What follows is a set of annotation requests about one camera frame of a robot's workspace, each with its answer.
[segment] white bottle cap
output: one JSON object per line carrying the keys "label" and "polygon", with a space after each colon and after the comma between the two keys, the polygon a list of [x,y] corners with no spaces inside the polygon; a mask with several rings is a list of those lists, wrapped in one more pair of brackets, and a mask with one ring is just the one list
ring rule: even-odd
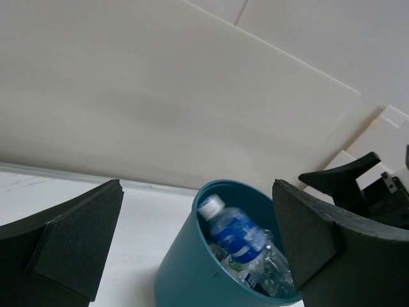
{"label": "white bottle cap", "polygon": [[200,204],[197,211],[204,217],[205,220],[210,221],[224,208],[224,202],[217,196],[211,195]]}

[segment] teal trash bin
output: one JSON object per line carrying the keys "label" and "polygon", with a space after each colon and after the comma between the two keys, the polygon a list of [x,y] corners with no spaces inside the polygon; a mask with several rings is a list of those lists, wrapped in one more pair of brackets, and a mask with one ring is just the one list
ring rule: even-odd
{"label": "teal trash bin", "polygon": [[200,189],[192,212],[161,263],[155,282],[157,307],[272,307],[301,300],[278,299],[259,294],[232,278],[210,251],[208,225],[197,206],[217,194],[227,207],[244,210],[260,227],[269,229],[274,243],[284,253],[271,198],[232,180],[217,180]]}

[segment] black foam piece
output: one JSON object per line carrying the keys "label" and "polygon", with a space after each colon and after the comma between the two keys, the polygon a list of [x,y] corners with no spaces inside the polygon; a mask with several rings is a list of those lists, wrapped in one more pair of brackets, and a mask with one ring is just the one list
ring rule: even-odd
{"label": "black foam piece", "polygon": [[274,208],[305,307],[409,306],[409,231],[276,180]]}
{"label": "black foam piece", "polygon": [[0,306],[94,301],[121,210],[119,180],[0,227]]}

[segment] white foam board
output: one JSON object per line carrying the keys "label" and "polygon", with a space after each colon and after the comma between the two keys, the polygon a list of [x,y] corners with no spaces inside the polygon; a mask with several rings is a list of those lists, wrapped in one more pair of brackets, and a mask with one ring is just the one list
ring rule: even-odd
{"label": "white foam board", "polygon": [[187,0],[188,2],[220,17],[221,19],[236,24],[247,0]]}
{"label": "white foam board", "polygon": [[376,152],[391,171],[405,165],[409,144],[409,115],[389,106],[346,150],[354,157]]}
{"label": "white foam board", "polygon": [[270,194],[359,93],[184,1],[6,0],[0,159]]}
{"label": "white foam board", "polygon": [[238,26],[409,114],[408,15],[402,0],[249,0]]}

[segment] plastic water bottle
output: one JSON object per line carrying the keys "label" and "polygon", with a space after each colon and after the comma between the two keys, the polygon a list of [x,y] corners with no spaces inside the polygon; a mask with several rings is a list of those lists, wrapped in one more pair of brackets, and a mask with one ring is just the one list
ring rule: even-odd
{"label": "plastic water bottle", "polygon": [[225,257],[227,257],[228,254],[221,246],[211,241],[207,241],[207,245],[209,245],[210,250],[212,251],[213,255],[215,255],[218,261],[221,262],[223,259],[225,259]]}
{"label": "plastic water bottle", "polygon": [[210,224],[210,235],[229,254],[222,265],[237,280],[272,297],[287,298],[297,290],[284,255],[274,246],[269,232],[254,224],[238,208],[225,208],[213,195],[198,208]]}

